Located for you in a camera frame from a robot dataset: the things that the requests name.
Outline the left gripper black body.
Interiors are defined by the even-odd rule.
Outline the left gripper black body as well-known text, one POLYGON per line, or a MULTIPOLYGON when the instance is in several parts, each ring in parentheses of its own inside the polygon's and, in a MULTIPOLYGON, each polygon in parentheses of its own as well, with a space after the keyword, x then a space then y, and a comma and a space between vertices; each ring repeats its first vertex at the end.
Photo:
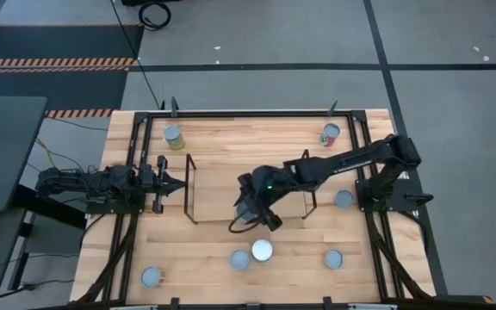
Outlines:
POLYGON ((141 187, 144 191, 156 195, 156 198, 152 203, 152 211, 156 214, 162 214, 164 212, 162 199, 165 194, 167 175, 167 159, 165 156, 157 157, 157 168, 157 171, 154 172, 150 164, 143 164, 141 165, 139 176, 141 187))

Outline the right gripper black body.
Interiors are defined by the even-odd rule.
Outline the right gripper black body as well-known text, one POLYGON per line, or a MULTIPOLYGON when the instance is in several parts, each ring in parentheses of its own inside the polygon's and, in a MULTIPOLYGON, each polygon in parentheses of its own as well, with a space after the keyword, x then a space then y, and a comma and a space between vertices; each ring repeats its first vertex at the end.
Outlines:
MULTIPOLYGON (((253 212, 256 205, 265 207, 266 226, 275 231, 282 225, 282 220, 272 210, 271 206, 290 192, 296 190, 294 174, 288 168, 260 166, 252 173, 239 177, 240 195, 248 195, 246 204, 253 212)), ((253 220, 247 224, 257 224, 253 220)))

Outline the green and red labelled can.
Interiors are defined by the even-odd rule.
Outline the green and red labelled can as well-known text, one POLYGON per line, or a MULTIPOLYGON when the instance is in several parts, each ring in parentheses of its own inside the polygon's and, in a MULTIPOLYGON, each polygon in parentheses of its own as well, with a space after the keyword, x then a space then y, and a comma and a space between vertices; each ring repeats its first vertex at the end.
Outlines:
POLYGON ((239 217, 239 220, 243 221, 244 223, 248 223, 249 221, 254 219, 254 213, 250 210, 250 207, 248 205, 247 207, 248 209, 246 211, 236 211, 236 216, 239 217))

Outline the tall can with silver lid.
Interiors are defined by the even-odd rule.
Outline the tall can with silver lid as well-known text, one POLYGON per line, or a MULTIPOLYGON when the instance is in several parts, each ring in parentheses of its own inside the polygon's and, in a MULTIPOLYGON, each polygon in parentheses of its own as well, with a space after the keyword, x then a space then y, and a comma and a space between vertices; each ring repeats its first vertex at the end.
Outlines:
POLYGON ((257 262, 267 262, 273 255, 273 245, 266 239, 258 239, 251 246, 251 254, 257 262))

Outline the tall can with grey lid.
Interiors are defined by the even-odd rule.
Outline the tall can with grey lid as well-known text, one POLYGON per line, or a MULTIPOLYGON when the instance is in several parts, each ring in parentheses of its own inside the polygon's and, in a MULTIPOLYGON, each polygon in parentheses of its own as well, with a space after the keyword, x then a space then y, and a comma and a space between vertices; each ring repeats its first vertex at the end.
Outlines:
POLYGON ((334 204, 339 209, 349 209, 353 202, 354 197, 349 190, 339 190, 334 198, 334 204))

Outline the red and white labelled can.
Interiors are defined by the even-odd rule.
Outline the red and white labelled can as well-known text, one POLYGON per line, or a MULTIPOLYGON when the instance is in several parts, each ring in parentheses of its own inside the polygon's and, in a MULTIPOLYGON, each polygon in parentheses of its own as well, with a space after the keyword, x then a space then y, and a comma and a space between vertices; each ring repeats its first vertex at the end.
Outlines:
POLYGON ((334 123, 327 123, 319 136, 319 143, 322 146, 329 147, 334 144, 340 134, 340 128, 334 123))

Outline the red labelled tin can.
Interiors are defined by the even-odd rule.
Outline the red labelled tin can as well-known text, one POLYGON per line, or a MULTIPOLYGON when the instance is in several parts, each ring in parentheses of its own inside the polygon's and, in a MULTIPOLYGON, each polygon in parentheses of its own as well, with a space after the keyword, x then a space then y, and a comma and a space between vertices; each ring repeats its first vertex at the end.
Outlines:
POLYGON ((325 253, 325 264, 329 269, 340 269, 344 264, 344 254, 339 250, 329 250, 325 253))

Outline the yellow labelled tin can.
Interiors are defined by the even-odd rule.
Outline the yellow labelled tin can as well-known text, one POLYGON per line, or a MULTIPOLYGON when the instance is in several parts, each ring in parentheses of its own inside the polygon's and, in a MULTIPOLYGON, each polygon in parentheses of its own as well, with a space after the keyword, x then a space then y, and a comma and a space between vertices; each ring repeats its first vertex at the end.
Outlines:
POLYGON ((171 150, 181 150, 184 148, 185 142, 183 139, 182 129, 178 125, 172 124, 167 126, 164 129, 163 136, 167 146, 171 150))

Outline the green and orange labelled can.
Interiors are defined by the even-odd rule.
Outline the green and orange labelled can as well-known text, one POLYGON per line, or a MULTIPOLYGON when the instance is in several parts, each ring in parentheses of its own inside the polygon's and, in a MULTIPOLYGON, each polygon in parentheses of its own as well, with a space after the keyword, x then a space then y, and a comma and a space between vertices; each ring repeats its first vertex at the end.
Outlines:
POLYGON ((245 270, 250 264, 250 257, 244 250, 235 250, 231 253, 229 262, 234 270, 245 270))

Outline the tin can with reddish label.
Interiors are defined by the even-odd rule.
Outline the tin can with reddish label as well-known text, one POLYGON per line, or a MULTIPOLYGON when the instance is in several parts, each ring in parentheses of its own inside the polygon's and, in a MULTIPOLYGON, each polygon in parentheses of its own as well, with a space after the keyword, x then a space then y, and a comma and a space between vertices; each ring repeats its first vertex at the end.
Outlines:
POLYGON ((164 279, 164 270, 156 266, 145 268, 140 276, 141 283, 146 288, 156 288, 164 282, 164 279))

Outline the grey desk top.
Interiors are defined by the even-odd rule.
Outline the grey desk top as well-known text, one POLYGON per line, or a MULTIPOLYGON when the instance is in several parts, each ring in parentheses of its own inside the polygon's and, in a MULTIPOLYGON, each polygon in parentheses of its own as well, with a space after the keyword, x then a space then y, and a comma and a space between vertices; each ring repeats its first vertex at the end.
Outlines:
POLYGON ((13 200, 46 109, 42 96, 0 96, 0 212, 13 200))

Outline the black hazard-striped floor mat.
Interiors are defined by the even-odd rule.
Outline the black hazard-striped floor mat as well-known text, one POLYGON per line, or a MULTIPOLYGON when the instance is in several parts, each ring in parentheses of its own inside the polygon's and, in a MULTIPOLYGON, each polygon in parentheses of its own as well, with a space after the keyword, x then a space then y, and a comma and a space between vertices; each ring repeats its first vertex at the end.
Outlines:
POLYGON ((43 96, 49 118, 121 109, 139 24, 0 25, 0 96, 43 96))

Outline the black equipment box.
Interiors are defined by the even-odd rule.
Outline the black equipment box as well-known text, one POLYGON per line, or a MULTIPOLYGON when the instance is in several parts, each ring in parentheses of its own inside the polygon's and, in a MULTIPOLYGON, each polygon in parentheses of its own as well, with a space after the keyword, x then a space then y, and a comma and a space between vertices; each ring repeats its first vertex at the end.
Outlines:
POLYGON ((168 2, 178 2, 181 0, 120 0, 124 6, 138 6, 145 3, 168 3, 168 2))

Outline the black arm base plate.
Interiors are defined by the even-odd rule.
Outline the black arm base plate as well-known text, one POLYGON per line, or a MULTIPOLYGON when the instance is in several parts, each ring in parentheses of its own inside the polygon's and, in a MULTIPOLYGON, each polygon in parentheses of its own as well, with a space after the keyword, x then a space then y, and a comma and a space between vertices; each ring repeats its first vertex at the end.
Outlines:
POLYGON ((356 181, 356 195, 359 207, 364 212, 414 211, 417 209, 417 196, 422 190, 409 179, 398 179, 393 183, 393 193, 387 199, 379 201, 369 193, 367 180, 356 181))
POLYGON ((87 214, 139 214, 145 208, 143 201, 124 202, 117 200, 86 201, 87 214))

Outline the black aluminium extrusion frame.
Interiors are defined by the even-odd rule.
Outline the black aluminium extrusion frame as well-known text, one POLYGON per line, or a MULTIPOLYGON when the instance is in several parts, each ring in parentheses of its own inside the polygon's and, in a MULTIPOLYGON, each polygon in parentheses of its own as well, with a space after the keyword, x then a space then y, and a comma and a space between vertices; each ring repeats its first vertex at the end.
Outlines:
MULTIPOLYGON (((350 119, 338 113, 332 121, 342 133, 333 146, 321 146, 319 134, 330 120, 317 110, 277 110, 271 116, 183 111, 177 118, 159 113, 151 129, 133 135, 133 112, 116 112, 109 123, 102 166, 124 164, 141 155, 155 164, 158 156, 165 156, 169 173, 180 178, 190 154, 202 161, 202 168, 244 167, 249 172, 262 164, 280 165, 304 152, 329 157, 365 141, 361 132, 347 133, 350 119), (171 150, 164 139, 164 129, 172 124, 182 129, 185 145, 181 150, 171 150), (135 146, 130 145, 132 138, 135 146)), ((358 207, 339 209, 334 204, 339 190, 355 188, 356 177, 350 171, 330 178, 315 193, 317 207, 306 219, 282 218, 282 227, 275 232, 257 227, 232 234, 227 230, 230 220, 195 225, 183 211, 185 190, 171 194, 164 200, 162 214, 146 209, 139 217, 127 303, 161 307, 178 297, 182 306, 242 308, 321 303, 325 296, 335 303, 378 301, 364 215, 358 207), (258 239, 273 245, 267 262, 257 262, 251 254, 258 239), (344 264, 337 270, 325 264, 325 254, 332 249, 344 254, 344 264), (231 267, 229 257, 235 250, 248 253, 250 264, 245 270, 231 267), (151 266, 164 270, 164 282, 156 288, 146 288, 140 280, 143 270, 151 266)))

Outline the black desk leg frame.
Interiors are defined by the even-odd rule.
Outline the black desk leg frame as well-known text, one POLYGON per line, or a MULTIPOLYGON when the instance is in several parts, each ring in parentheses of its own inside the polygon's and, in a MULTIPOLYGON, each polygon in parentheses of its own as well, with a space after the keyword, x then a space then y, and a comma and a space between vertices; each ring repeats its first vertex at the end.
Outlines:
MULTIPOLYGON (((33 214, 31 220, 35 220, 35 215, 38 214, 81 229, 84 229, 87 221, 84 212, 51 198, 40 198, 35 190, 23 185, 16 187, 15 193, 11 196, 9 206, 22 209, 24 212, 31 212, 33 214)), ((19 225, 17 234, 22 238, 22 245, 9 279, 8 290, 16 290, 21 284, 23 272, 30 257, 26 248, 33 227, 31 222, 22 221, 19 225)))

